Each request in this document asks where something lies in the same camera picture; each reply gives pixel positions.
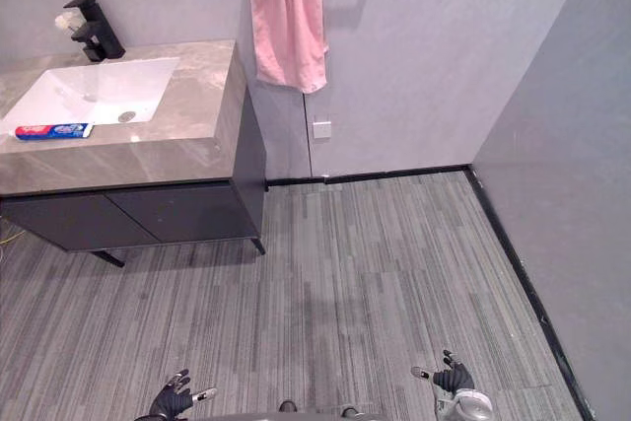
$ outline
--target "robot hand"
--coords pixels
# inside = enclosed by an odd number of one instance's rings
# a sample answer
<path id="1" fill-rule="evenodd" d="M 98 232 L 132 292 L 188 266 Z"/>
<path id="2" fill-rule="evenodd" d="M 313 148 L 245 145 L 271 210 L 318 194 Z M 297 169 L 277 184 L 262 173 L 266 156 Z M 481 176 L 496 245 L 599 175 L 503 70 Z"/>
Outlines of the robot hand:
<path id="1" fill-rule="evenodd" d="M 412 375 L 417 379 L 426 380 L 431 377 L 435 385 L 438 385 L 444 391 L 449 391 L 452 394 L 456 394 L 459 389 L 475 389 L 473 378 L 469 370 L 466 369 L 456 354 L 449 350 L 444 350 L 443 355 L 445 355 L 443 362 L 450 366 L 448 369 L 430 374 L 420 367 L 412 367 Z"/>
<path id="2" fill-rule="evenodd" d="M 488 396 L 475 390 L 471 374 L 455 354 L 444 350 L 443 355 L 443 361 L 450 367 L 442 372 L 432 374 L 412 367 L 414 377 L 432 382 L 437 420 L 492 420 L 493 405 Z"/>
<path id="3" fill-rule="evenodd" d="M 158 396 L 151 403 L 149 416 L 138 419 L 162 419 L 164 421 L 175 421 L 176 417 L 190 408 L 195 401 L 202 399 L 212 399 L 217 394 L 216 388 L 204 389 L 195 394 L 190 394 L 190 389 L 180 391 L 190 378 L 187 377 L 188 370 L 184 369 L 175 374 L 162 388 Z"/>

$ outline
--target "small object on counter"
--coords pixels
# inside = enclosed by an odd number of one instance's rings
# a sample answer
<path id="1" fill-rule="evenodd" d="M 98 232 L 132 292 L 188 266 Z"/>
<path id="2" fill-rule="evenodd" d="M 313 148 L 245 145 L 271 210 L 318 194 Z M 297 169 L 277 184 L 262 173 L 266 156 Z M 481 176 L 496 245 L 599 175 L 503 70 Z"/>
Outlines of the small object on counter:
<path id="1" fill-rule="evenodd" d="M 88 138 L 93 123 L 59 123 L 57 125 L 24 125 L 16 128 L 20 140 L 50 140 L 54 138 Z"/>
<path id="2" fill-rule="evenodd" d="M 86 20 L 78 11 L 67 11 L 55 17 L 55 26 L 62 31 L 70 32 L 70 35 L 78 31 Z"/>

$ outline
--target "black faucet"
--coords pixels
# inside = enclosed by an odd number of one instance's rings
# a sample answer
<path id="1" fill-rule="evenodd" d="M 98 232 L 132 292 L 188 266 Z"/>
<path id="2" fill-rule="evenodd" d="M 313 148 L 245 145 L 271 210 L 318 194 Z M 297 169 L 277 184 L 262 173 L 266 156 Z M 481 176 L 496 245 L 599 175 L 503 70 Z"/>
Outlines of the black faucet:
<path id="1" fill-rule="evenodd" d="M 90 61 L 101 62 L 106 58 L 120 58 L 125 48 L 109 26 L 97 0 L 73 0 L 63 6 L 64 9 L 78 7 L 86 23 L 72 34 L 72 39 L 85 43 L 83 51 Z"/>

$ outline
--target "black baseboard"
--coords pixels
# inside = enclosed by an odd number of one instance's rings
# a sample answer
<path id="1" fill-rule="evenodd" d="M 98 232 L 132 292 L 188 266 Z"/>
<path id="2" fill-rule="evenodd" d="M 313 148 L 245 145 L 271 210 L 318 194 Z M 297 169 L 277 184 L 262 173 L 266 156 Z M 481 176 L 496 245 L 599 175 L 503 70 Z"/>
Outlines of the black baseboard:
<path id="1" fill-rule="evenodd" d="M 596 416 L 590 408 L 590 404 L 583 394 L 578 381 L 576 380 L 574 372 L 572 371 L 572 367 L 570 367 L 570 363 L 565 356 L 563 347 L 561 347 L 561 342 L 556 335 L 554 327 L 552 326 L 552 322 L 550 321 L 550 318 L 548 317 L 548 314 L 545 310 L 545 307 L 543 306 L 543 303 L 539 299 L 539 296 L 532 286 L 532 282 L 530 281 L 530 278 L 526 273 L 526 269 L 524 268 L 520 257 L 515 251 L 515 248 L 513 247 L 513 244 L 511 243 L 511 240 L 509 239 L 504 226 L 502 226 L 502 222 L 495 212 L 489 196 L 486 194 L 482 183 L 477 178 L 473 166 L 466 167 L 464 173 L 466 174 L 466 177 L 468 178 L 469 183 L 473 188 L 473 192 L 475 192 L 475 195 L 480 201 L 482 209 L 484 210 L 484 213 L 491 223 L 491 227 L 493 228 L 495 235 L 497 236 L 502 248 L 504 249 L 504 253 L 509 258 L 511 265 L 513 266 L 513 270 L 517 274 L 517 277 L 522 284 L 522 288 L 524 288 L 524 291 L 526 292 L 530 305 L 534 309 L 534 313 L 539 320 L 539 324 L 541 326 L 541 329 L 543 330 L 545 339 L 550 346 L 552 355 L 554 356 L 554 359 L 559 366 L 561 375 L 563 375 L 563 380 L 565 380 L 568 390 L 570 391 L 570 394 L 572 394 L 572 398 L 574 399 L 574 403 L 581 413 L 581 417 L 585 421 L 596 421 Z"/>
<path id="2" fill-rule="evenodd" d="M 367 181 L 370 179 L 385 179 L 388 177 L 431 175 L 434 173 L 466 172 L 468 165 L 452 165 L 448 167 L 415 168 L 411 170 L 398 170 L 394 172 L 364 173 L 359 175 L 339 175 L 321 177 L 288 177 L 281 179 L 269 179 L 268 186 L 289 186 L 292 184 L 311 184 L 322 182 L 324 184 L 338 184 L 339 182 Z"/>

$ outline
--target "bathroom vanity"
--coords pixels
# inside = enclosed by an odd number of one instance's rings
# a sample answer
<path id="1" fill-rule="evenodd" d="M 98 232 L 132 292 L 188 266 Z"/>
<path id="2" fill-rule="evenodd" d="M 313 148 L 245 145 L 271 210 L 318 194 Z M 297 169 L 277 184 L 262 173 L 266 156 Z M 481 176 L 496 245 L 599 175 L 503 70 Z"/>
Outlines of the bathroom vanity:
<path id="1" fill-rule="evenodd" d="M 265 149 L 234 41 L 128 48 L 107 63 L 179 62 L 153 118 L 98 125 L 87 139 L 0 135 L 0 213 L 66 251 L 228 239 L 260 242 Z M 4 116 L 45 70 L 80 54 L 0 75 Z"/>

